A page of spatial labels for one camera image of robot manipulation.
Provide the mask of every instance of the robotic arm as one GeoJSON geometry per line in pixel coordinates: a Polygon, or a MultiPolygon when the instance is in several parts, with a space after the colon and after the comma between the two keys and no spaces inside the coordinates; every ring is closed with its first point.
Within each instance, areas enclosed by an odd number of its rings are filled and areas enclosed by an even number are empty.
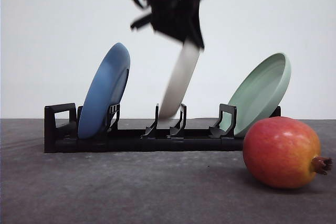
{"type": "MultiPolygon", "coordinates": [[[[131,28],[140,28],[151,23],[154,30],[184,42],[186,38],[204,48],[200,29],[200,0],[146,0],[152,13],[136,20],[131,28]]],[[[142,9],[146,7],[139,0],[134,2],[142,9]]]]}

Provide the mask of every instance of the blue plate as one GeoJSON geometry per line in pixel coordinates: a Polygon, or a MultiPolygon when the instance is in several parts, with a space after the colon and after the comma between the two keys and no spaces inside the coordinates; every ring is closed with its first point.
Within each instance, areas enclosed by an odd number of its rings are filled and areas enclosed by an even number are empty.
{"type": "Polygon", "coordinates": [[[107,109],[118,104],[130,70],[130,55],[122,43],[115,44],[101,62],[86,95],[78,123],[78,137],[89,138],[104,129],[107,109]]]}

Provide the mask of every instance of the dish rack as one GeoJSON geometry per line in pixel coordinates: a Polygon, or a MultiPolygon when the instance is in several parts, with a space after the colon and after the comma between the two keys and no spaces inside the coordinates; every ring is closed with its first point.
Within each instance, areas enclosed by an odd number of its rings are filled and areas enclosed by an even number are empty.
{"type": "MultiPolygon", "coordinates": [[[[235,106],[220,104],[219,116],[207,129],[186,129],[187,106],[181,104],[180,118],[169,129],[158,129],[159,104],[155,107],[155,119],[145,129],[120,129],[120,104],[113,104],[106,112],[105,127],[94,137],[79,139],[78,122],[82,106],[76,111],[74,103],[45,106],[44,152],[153,152],[153,151],[241,151],[243,138],[234,136],[237,119],[235,106]],[[69,123],[56,126],[55,114],[69,111],[69,123]],[[227,130],[219,128],[223,115],[230,114],[227,130]]],[[[281,116],[278,106],[272,115],[281,116]]]]}

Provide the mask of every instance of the white plate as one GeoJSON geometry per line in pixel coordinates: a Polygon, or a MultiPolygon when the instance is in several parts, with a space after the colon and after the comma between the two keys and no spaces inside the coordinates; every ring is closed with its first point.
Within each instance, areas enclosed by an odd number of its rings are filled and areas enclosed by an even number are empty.
{"type": "Polygon", "coordinates": [[[201,49],[191,40],[186,39],[180,56],[168,82],[162,103],[160,104],[160,119],[173,117],[178,111],[184,94],[193,75],[201,49]]]}

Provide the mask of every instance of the plate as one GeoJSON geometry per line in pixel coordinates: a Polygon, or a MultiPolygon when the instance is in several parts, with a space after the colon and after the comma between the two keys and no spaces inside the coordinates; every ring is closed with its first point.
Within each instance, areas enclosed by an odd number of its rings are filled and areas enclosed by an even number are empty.
{"type": "Polygon", "coordinates": [[[201,49],[186,39],[160,104],[159,119],[173,117],[181,106],[201,49]]]}
{"type": "MultiPolygon", "coordinates": [[[[286,93],[291,76],[290,62],[282,53],[260,63],[241,83],[228,105],[237,107],[236,137],[244,137],[257,121],[272,115],[286,93]]],[[[224,116],[219,127],[226,130],[230,118],[224,116]]]]}
{"type": "Polygon", "coordinates": [[[130,55],[122,43],[115,44],[104,57],[86,95],[78,123],[78,137],[89,138],[104,129],[107,109],[118,104],[130,69],[130,55]]]}

